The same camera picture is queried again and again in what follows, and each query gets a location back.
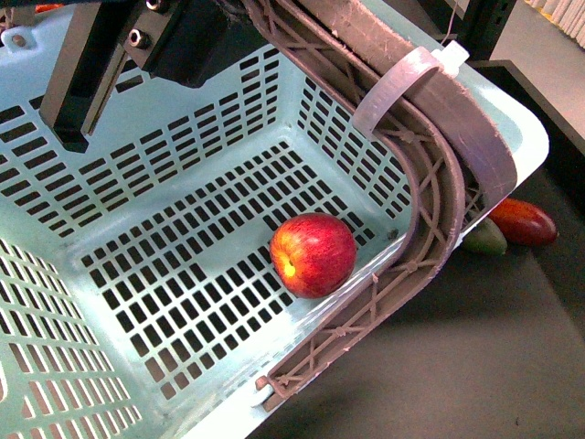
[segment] plastic basket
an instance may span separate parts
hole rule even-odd
[[[37,111],[69,17],[0,49],[0,433],[181,437],[240,398],[245,435],[266,416],[254,380],[339,297],[287,293],[273,231],[329,212],[364,276],[409,229],[407,179],[272,47],[199,90],[128,61],[69,153]]]

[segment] dark floor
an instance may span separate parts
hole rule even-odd
[[[585,218],[542,169],[521,185],[513,197],[540,206],[557,223],[557,241],[530,253],[585,338]],[[519,248],[514,251],[527,252]]]

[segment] black metal bracket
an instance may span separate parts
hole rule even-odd
[[[40,116],[71,152],[83,153],[89,142],[83,128],[99,115],[123,59],[121,35],[134,2],[79,4],[65,36],[40,107]]]
[[[130,0],[76,6],[40,115],[83,153],[128,55],[154,76],[199,87],[266,44],[237,0]]]
[[[419,3],[439,29],[447,29],[452,7],[445,0]],[[465,47],[470,60],[490,59],[515,4],[516,0],[470,0],[463,19],[455,14],[448,39],[456,39]]]

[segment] gray surface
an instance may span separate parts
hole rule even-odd
[[[585,50],[518,0],[492,59],[511,59],[585,137]]]
[[[531,251],[440,277],[250,439],[582,438],[585,343]]]

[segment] screw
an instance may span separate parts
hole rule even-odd
[[[14,34],[12,36],[12,42],[19,46],[20,48],[23,48],[24,46],[27,45],[27,41],[25,40],[25,38],[22,35],[18,34]]]
[[[163,14],[168,9],[168,2],[166,0],[146,0],[146,7],[151,11]]]
[[[133,48],[147,48],[150,38],[142,30],[132,29],[128,34],[128,42]]]

